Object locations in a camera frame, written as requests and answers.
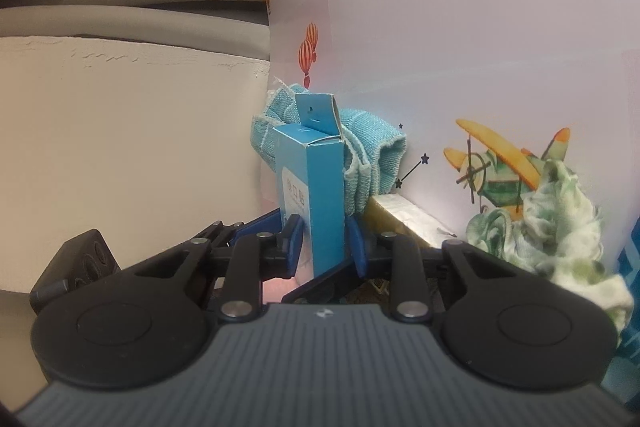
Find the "white wall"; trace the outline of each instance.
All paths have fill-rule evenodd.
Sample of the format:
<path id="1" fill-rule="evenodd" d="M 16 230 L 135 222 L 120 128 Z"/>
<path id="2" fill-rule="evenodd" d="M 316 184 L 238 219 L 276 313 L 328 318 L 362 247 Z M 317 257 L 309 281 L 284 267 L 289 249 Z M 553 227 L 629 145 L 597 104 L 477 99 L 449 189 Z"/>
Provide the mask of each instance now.
<path id="1" fill-rule="evenodd" d="M 260 214 L 269 63 L 83 38 L 0 39 L 0 289 L 96 228 L 129 266 Z"/>

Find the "metal screw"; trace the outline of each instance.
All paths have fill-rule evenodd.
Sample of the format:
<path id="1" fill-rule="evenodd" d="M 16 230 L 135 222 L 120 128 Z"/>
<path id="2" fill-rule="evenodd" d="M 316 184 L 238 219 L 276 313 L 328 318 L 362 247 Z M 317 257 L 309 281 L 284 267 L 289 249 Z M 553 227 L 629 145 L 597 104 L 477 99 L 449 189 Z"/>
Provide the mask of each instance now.
<path id="1" fill-rule="evenodd" d="M 424 317 L 429 312 L 429 307 L 420 301 L 404 301 L 398 304 L 396 309 L 402 317 L 407 317 L 408 319 Z"/>
<path id="2" fill-rule="evenodd" d="M 246 301 L 225 302 L 220 308 L 227 317 L 246 317 L 253 310 L 254 307 Z"/>

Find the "brown floor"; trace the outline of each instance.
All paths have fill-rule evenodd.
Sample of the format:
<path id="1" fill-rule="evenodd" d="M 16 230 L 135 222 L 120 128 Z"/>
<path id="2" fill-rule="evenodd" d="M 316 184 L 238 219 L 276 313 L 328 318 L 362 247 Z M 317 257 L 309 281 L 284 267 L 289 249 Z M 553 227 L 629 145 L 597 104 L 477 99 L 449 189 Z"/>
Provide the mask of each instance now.
<path id="1" fill-rule="evenodd" d="M 0 402 L 16 410 L 47 381 L 31 350 L 29 296 L 0 290 Z"/>

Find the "white label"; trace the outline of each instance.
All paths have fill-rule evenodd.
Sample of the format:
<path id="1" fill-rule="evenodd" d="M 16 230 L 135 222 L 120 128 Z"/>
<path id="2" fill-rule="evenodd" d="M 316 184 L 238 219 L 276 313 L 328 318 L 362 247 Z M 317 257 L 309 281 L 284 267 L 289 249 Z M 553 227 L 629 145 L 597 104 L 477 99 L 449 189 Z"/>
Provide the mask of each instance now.
<path id="1" fill-rule="evenodd" d="M 282 191 L 284 193 L 284 221 L 291 214 L 302 216 L 305 222 L 302 250 L 296 270 L 296 281 L 304 284 L 314 277 L 314 265 L 311 253 L 311 220 L 309 218 L 309 187 L 286 167 L 282 168 Z"/>

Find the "airplane illustration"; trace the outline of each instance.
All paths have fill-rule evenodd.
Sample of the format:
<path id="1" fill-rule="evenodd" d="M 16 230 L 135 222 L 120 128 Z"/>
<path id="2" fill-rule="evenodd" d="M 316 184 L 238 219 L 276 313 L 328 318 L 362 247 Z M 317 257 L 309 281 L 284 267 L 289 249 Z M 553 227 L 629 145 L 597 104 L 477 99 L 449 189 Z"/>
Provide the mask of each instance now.
<path id="1" fill-rule="evenodd" d="M 456 120 L 456 123 L 468 134 L 466 152 L 450 147 L 444 150 L 449 164 L 463 173 L 456 183 L 470 188 L 471 203 L 475 203 L 474 194 L 478 195 L 481 212 L 487 209 L 482 204 L 482 197 L 485 197 L 496 207 L 507 210 L 512 219 L 521 219 L 522 197 L 538 188 L 545 161 L 564 160 L 571 136 L 569 128 L 564 127 L 558 131 L 545 152 L 537 157 L 527 149 L 517 149 L 482 124 L 462 119 Z M 472 138 L 486 146 L 486 152 L 473 152 Z"/>

